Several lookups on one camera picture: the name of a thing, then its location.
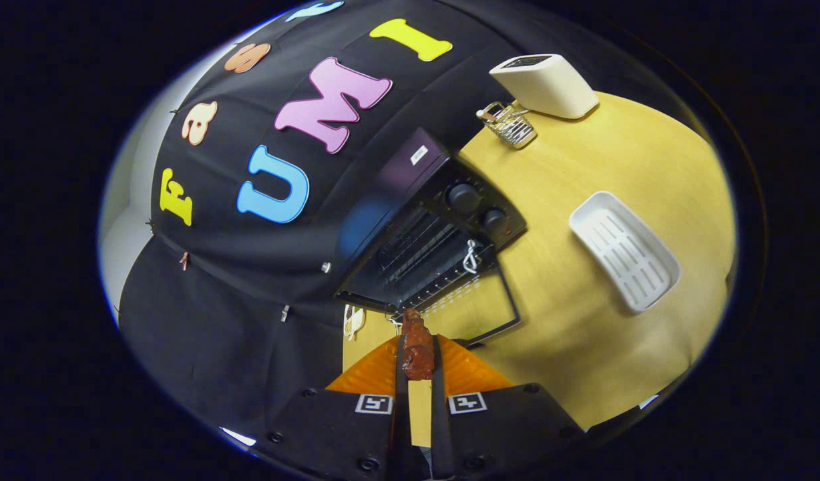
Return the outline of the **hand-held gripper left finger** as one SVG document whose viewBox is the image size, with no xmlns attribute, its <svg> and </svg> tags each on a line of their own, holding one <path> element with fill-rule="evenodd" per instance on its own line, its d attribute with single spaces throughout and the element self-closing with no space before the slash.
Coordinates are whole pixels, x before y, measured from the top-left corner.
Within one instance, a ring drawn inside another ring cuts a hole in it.
<svg viewBox="0 0 820 481">
<path fill-rule="evenodd" d="M 308 387 L 266 427 L 266 459 L 305 480 L 413 480 L 403 336 L 385 348 L 391 395 Z"/>
</svg>

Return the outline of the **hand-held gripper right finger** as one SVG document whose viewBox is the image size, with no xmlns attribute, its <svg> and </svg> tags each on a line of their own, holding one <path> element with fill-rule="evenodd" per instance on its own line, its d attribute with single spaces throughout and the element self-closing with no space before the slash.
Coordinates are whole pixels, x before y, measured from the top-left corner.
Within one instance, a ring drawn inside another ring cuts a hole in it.
<svg viewBox="0 0 820 481">
<path fill-rule="evenodd" d="M 584 449 L 584 430 L 538 383 L 447 395 L 443 342 L 433 346 L 434 479 L 532 479 Z"/>
</svg>

